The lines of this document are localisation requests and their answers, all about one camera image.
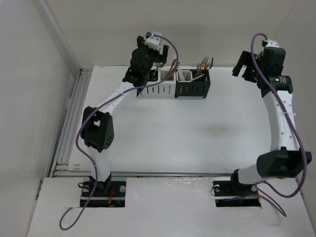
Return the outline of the small copper fork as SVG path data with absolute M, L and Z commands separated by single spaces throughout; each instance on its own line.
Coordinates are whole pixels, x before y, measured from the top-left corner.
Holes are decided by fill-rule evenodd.
M 200 64 L 201 62 L 199 62 L 197 64 L 197 67 L 196 67 L 196 71 L 195 72 L 192 72 L 192 78 L 191 78 L 191 81 L 195 81 L 197 79 L 199 79 L 201 77 L 201 74 L 200 74 Z

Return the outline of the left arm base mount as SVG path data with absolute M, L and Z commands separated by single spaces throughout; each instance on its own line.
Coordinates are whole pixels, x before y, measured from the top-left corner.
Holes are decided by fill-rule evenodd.
M 80 207 L 84 207 L 94 187 L 94 181 L 91 179 L 80 182 L 78 187 L 81 188 Z M 112 181 L 108 179 L 97 184 L 86 207 L 125 207 L 125 194 L 126 181 Z

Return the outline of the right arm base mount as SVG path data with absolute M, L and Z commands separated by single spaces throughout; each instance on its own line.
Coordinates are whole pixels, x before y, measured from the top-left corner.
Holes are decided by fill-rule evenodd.
M 215 197 L 216 207 L 261 207 L 253 185 L 235 187 L 230 177 L 215 177 L 212 184 L 211 194 Z

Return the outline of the white chopstick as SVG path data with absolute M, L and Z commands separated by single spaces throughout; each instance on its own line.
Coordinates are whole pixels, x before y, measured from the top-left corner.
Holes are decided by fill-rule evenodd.
M 184 78 L 182 70 L 180 68 L 178 68 L 177 72 L 178 72 L 178 80 L 179 81 L 185 81 L 185 78 Z

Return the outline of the gold knife green handle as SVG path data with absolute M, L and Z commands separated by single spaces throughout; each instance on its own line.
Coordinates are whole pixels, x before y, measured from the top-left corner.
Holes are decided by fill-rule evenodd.
M 174 59 L 171 63 L 171 67 L 170 67 L 170 70 L 169 70 L 169 79 L 170 80 L 175 80 L 174 77 L 176 76 L 176 72 L 178 70 L 178 67 L 179 67 L 179 62 L 177 62 L 176 59 Z

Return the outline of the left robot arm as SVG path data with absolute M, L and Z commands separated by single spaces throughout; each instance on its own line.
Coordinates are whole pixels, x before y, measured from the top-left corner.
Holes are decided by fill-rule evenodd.
M 157 32 L 147 33 L 145 37 L 139 36 L 130 66 L 119 87 L 100 105 L 88 106 L 83 111 L 82 125 L 76 138 L 82 139 L 88 148 L 98 154 L 92 156 L 82 148 L 78 150 L 92 162 L 89 181 L 100 196 L 107 195 L 111 188 L 111 172 L 107 160 L 100 153 L 108 149 L 114 140 L 113 118 L 127 102 L 149 87 L 148 75 L 153 64 L 166 63 L 169 47 L 161 43 L 163 38 Z

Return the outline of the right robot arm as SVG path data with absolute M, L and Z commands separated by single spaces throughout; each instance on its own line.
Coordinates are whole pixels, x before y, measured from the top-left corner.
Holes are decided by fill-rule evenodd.
M 258 156 L 254 165 L 237 169 L 231 175 L 229 189 L 233 194 L 239 195 L 247 185 L 267 179 L 294 178 L 303 170 L 301 149 L 286 119 L 289 116 L 293 120 L 294 115 L 292 80 L 281 74 L 285 55 L 282 48 L 265 47 L 255 55 L 253 62 L 251 53 L 243 51 L 233 68 L 233 76 L 237 77 L 245 66 L 242 78 L 257 84 L 268 111 L 271 131 L 270 151 Z

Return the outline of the gold fork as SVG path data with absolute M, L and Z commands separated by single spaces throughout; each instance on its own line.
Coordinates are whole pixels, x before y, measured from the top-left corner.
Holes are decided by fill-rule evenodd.
M 206 63 L 203 67 L 204 70 L 208 70 L 208 67 L 210 66 L 210 62 Z

